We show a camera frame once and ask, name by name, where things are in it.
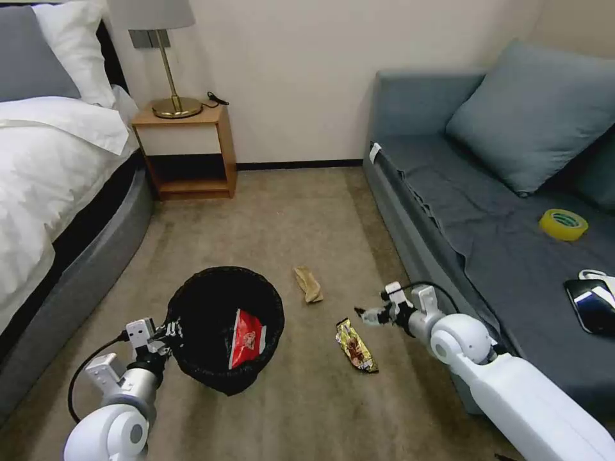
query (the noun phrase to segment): wooden nightstand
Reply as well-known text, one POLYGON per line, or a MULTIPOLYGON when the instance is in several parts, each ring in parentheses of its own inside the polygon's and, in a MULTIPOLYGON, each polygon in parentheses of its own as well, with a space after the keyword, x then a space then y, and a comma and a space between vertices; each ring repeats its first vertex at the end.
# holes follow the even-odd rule
POLYGON ((168 120, 154 116, 150 105, 132 125, 160 200, 233 197, 237 171, 226 106, 168 120))

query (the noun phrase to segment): gold snack wrapper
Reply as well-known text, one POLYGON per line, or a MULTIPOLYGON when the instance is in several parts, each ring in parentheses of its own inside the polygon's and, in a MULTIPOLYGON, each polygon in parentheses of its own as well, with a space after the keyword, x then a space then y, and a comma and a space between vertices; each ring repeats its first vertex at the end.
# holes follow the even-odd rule
POLYGON ((356 332, 350 320, 345 318, 337 324, 338 332, 335 335, 335 340, 340 344, 341 349, 345 352, 355 368, 365 371, 366 373, 378 373, 378 365, 372 358, 372 353, 365 346, 365 343, 356 332))

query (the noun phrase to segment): white duvet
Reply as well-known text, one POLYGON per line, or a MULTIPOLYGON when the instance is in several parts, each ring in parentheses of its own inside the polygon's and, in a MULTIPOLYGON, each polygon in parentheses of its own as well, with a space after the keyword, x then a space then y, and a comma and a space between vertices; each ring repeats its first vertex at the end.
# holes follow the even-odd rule
POLYGON ((136 149, 118 111, 61 97, 0 104, 0 332, 52 243, 136 149))

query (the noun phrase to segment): sofa armrest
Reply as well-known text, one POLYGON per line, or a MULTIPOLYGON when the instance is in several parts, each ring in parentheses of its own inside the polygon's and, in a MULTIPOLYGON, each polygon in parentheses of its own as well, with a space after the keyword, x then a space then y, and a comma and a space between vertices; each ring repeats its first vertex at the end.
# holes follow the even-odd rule
POLYGON ((376 75, 370 141, 443 133, 452 115, 484 78, 482 70, 380 71, 376 75))

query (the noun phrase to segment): snack wrapper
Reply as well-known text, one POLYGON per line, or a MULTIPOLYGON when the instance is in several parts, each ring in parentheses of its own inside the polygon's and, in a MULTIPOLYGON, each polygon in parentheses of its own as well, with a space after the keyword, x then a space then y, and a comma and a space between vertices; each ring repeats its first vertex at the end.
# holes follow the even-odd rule
POLYGON ((341 349, 346 353, 350 363, 355 368, 365 371, 366 373, 378 373, 378 365, 372 358, 372 353, 365 346, 365 343, 359 337, 350 320, 345 318, 336 325, 338 329, 335 335, 335 340, 340 344, 341 349))
POLYGON ((246 360, 254 360, 265 349, 267 326, 261 325, 258 319, 246 311, 237 309, 233 341, 229 354, 229 369, 233 369, 246 360))

